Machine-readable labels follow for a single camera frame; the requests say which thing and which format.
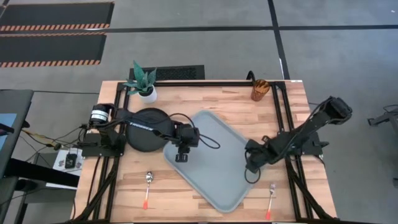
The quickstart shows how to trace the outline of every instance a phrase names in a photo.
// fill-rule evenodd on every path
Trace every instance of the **white pot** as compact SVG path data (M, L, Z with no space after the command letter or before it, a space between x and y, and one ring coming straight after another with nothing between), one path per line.
M142 102L144 103L153 103L156 99L157 99L157 93L156 93L156 89L153 86L153 91L150 95L148 96L141 96L141 94L138 94L139 97L141 98Z

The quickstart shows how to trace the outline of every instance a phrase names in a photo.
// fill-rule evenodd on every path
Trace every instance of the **green plant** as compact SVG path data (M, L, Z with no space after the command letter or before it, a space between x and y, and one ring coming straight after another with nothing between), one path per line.
M147 72L144 73L141 66L139 66L136 61L133 62L134 76L136 78L136 82L134 80L127 79L127 82L123 83L123 85L134 88L134 90L129 91L129 95L133 95L136 93L147 93L150 91L151 88L153 88L156 81L156 68L155 70L151 71L150 74L148 74Z

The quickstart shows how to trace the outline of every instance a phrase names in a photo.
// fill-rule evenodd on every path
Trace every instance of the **potted plant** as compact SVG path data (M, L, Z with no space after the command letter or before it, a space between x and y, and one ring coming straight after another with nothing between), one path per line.
M156 81L156 69L151 71L150 74L144 73L142 68L134 61L134 80L127 79L127 83L123 83L126 86L134 88L129 91L129 95L138 93L139 97L144 103L153 103L157 98L156 89L154 83Z

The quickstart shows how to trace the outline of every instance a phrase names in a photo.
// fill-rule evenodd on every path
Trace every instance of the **wooden cup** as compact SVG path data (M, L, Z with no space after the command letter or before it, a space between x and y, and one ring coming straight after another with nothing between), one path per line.
M254 101L260 101L266 95L266 93L268 93L269 88L270 84L267 81L256 80L251 92L251 99Z

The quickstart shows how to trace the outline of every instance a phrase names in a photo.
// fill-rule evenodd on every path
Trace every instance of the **black floor mat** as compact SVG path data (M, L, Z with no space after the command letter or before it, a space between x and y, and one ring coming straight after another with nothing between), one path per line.
M142 68L145 72L151 72L155 68ZM130 79L134 79L134 69L130 69ZM174 67L157 67L156 80L204 80L204 65L188 65Z
M113 2L8 5L0 31L107 28Z
M0 67L97 65L104 32L0 35Z

